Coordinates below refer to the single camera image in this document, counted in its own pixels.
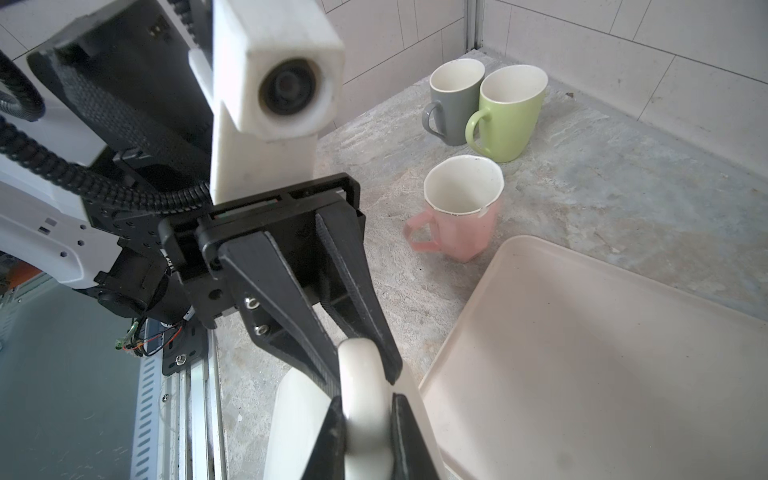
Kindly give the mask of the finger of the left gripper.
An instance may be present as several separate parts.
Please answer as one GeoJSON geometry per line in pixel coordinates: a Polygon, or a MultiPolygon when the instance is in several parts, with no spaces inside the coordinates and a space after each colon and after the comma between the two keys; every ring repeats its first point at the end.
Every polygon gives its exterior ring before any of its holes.
{"type": "Polygon", "coordinates": [[[373,286],[361,219],[359,212],[344,201],[315,213],[323,254],[321,305],[347,337],[374,342],[385,378],[395,384],[403,360],[373,286]]]}
{"type": "Polygon", "coordinates": [[[257,232],[230,240],[219,260],[251,341],[338,396],[336,347],[273,237],[257,232]]]}

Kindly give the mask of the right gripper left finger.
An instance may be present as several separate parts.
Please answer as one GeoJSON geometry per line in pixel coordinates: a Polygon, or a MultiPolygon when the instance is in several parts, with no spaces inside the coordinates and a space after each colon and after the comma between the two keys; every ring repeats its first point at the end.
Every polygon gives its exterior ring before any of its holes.
{"type": "Polygon", "coordinates": [[[344,480],[346,423],[340,396],[332,398],[302,480],[344,480]]]}

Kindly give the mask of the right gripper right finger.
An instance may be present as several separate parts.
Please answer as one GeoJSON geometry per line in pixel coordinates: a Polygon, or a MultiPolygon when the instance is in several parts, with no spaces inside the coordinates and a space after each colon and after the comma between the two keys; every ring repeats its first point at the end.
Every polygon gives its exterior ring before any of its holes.
{"type": "Polygon", "coordinates": [[[392,479],[438,480],[439,474],[407,397],[395,393],[390,415],[392,479]]]}

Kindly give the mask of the white mug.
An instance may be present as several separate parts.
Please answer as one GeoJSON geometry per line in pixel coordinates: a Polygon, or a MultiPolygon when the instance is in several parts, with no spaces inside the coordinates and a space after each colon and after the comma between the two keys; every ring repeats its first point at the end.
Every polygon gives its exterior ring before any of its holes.
{"type": "MultiPolygon", "coordinates": [[[[395,393],[407,397],[439,479],[445,478],[440,448],[410,368],[404,366],[390,384],[380,354],[368,339],[347,339],[338,354],[338,396],[346,423],[345,479],[392,479],[390,415],[395,393]]],[[[299,370],[284,376],[276,395],[265,478],[301,479],[331,400],[299,370]]]]}

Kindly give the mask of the pink mug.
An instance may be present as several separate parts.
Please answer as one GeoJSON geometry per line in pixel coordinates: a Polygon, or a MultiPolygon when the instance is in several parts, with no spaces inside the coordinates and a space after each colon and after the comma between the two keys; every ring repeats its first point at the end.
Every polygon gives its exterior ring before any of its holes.
{"type": "Polygon", "coordinates": [[[494,233],[505,179],[496,162],[450,157],[423,183],[424,210],[406,221],[403,236],[415,252],[439,252],[461,263],[480,255],[494,233]]]}

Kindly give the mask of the grey mug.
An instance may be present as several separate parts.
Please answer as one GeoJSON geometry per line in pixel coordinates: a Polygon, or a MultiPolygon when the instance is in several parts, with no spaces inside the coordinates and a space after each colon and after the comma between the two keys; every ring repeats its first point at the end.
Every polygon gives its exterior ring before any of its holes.
{"type": "Polygon", "coordinates": [[[429,78],[431,102],[422,111],[425,131],[448,146],[466,143],[465,128],[478,110],[485,65],[461,58],[438,67],[429,78]]]}

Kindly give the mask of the light green mug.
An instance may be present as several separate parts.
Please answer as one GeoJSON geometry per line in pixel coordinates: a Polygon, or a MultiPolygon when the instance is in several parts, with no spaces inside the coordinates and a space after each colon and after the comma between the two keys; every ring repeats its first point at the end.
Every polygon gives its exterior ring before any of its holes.
{"type": "Polygon", "coordinates": [[[465,127],[467,144],[497,163],[516,160],[533,134],[548,83],[546,72],[532,65],[510,65],[487,76],[478,110],[465,127]]]}

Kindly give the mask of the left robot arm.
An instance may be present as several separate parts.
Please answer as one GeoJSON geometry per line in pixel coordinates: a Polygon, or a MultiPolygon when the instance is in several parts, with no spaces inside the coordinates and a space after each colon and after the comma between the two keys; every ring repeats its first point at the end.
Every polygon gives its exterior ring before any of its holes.
{"type": "Polygon", "coordinates": [[[1,60],[1,247],[133,322],[163,372],[240,311],[252,341],[337,396],[314,313],[403,362],[376,297],[359,184],[313,175],[344,45],[311,1],[112,1],[1,60]]]}

